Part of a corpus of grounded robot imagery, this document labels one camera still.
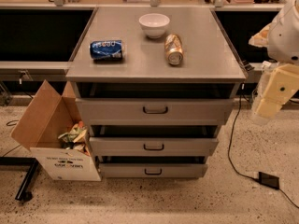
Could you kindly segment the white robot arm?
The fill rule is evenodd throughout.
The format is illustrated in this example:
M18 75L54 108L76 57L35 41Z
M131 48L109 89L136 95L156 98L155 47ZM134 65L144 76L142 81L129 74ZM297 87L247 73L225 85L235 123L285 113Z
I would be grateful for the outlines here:
M276 63L263 63L251 108L256 123L266 123L299 91L299 0L289 0L249 44L267 48Z

